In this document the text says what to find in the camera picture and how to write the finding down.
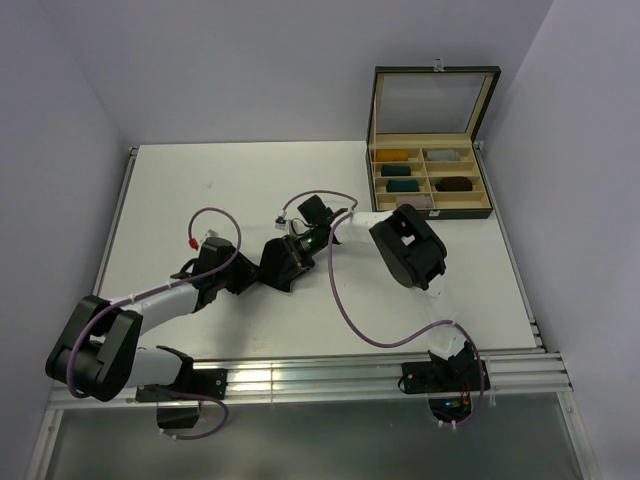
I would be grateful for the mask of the black sock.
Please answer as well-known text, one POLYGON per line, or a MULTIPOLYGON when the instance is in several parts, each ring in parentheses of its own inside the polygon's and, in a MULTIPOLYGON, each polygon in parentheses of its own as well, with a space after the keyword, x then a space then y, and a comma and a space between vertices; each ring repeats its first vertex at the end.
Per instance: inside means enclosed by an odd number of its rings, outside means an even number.
POLYGON ((302 273, 288 236, 269 240, 258 266, 258 280, 275 290, 290 293, 294 280, 302 273))

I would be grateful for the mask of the brown striped sock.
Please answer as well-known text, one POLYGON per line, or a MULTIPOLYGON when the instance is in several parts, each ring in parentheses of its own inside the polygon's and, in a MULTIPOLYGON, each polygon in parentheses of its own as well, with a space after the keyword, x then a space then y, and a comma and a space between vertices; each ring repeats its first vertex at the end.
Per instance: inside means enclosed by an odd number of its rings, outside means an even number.
POLYGON ((473 190, 473 181, 464 176, 442 177, 434 188, 437 192, 468 192, 473 190))

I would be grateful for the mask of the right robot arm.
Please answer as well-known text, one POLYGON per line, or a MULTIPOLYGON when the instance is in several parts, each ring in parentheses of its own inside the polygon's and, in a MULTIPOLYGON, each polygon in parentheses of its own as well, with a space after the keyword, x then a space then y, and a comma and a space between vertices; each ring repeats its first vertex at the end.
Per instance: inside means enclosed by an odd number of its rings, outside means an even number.
POLYGON ((286 234, 279 238, 284 259, 281 284, 288 287, 293 279, 314 266, 313 257, 328 251, 329 284, 336 306, 351 331, 365 343, 380 349, 395 349, 423 337, 433 365, 435 383, 452 390, 468 374, 467 363, 476 359, 477 348, 469 334, 455 320, 446 295, 444 274, 447 249, 410 204, 403 204, 389 212, 358 212, 358 201, 349 208, 331 210, 319 197, 319 190, 306 193, 308 199, 299 205, 302 224, 298 232, 295 221, 286 218, 283 206, 275 220, 286 234), (349 317, 340 298, 333 266, 333 248, 347 243, 371 244, 377 248, 391 277, 402 287, 422 294, 429 324, 395 342, 379 342, 366 336, 349 317))

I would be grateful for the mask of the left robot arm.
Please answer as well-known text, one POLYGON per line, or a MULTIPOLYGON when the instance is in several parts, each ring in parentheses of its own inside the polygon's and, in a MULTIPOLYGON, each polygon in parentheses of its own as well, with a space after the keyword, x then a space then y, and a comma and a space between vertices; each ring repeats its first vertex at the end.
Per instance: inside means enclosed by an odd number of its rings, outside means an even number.
POLYGON ((109 401, 129 387, 159 388, 172 399, 196 394, 194 359, 174 348, 139 346, 144 333, 212 303, 219 291, 239 295, 258 280, 258 266, 231 242, 207 239, 199 255, 149 291, 107 300, 83 297, 54 344, 46 375, 78 398, 109 401))

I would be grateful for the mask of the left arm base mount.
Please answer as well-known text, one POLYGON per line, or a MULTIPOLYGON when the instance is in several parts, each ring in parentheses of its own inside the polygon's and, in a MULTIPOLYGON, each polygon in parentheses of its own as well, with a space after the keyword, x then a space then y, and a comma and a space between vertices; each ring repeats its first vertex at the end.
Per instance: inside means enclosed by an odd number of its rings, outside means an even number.
POLYGON ((199 439, 219 431, 229 418, 229 408, 224 403, 228 370, 224 368, 197 369, 168 386, 147 385, 136 390, 137 403, 168 403, 176 401, 196 401, 192 407, 157 407, 156 423, 164 434, 172 434, 177 439, 199 439), (219 423, 209 432, 192 433, 205 402, 222 408, 219 423))

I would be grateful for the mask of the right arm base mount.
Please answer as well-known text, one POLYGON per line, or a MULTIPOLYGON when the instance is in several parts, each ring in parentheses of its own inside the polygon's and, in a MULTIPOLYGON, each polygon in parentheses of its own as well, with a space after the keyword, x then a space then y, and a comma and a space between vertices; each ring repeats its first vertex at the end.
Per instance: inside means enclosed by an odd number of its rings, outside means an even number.
POLYGON ((484 361, 472 360, 462 369, 442 360, 405 362, 397 382, 406 395, 444 394, 428 401, 437 423, 458 427, 473 413, 473 395, 487 393, 491 387, 484 361))

